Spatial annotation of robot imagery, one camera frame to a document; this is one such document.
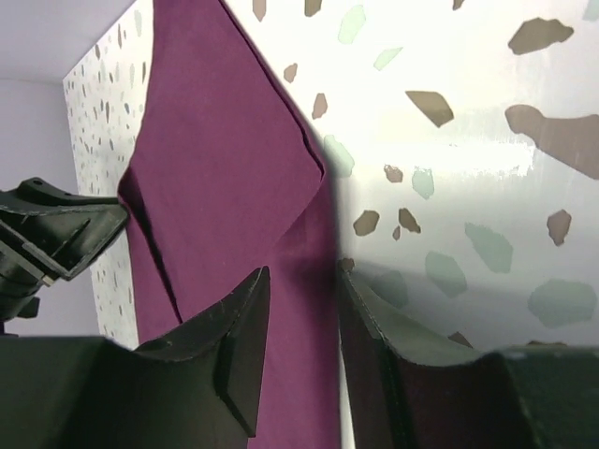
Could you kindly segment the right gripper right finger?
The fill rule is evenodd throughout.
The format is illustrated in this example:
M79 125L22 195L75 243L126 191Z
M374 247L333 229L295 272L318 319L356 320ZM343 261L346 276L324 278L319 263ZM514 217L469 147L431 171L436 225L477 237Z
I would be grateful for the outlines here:
M338 268L341 345L359 448L594 448L598 351L480 353L395 310Z

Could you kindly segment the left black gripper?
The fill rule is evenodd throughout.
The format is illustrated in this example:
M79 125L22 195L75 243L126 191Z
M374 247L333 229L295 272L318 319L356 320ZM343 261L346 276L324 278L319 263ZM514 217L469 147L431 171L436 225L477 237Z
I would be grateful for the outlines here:
M42 281L70 281L119 237L128 212L115 197L77 196L40 178L1 193L1 334L36 318Z

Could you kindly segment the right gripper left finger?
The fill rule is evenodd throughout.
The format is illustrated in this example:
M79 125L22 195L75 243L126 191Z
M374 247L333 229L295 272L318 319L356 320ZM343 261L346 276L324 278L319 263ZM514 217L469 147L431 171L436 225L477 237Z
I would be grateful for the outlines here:
M270 272L129 350L99 337L1 340L5 448L244 448L256 435Z

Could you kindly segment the purple cloth mat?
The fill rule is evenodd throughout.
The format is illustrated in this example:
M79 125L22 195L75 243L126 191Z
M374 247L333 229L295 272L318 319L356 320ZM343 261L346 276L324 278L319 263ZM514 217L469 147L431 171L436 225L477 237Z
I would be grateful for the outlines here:
M131 218L138 335L152 340L270 269L254 448L337 448L336 237L317 138L221 1L157 1Z

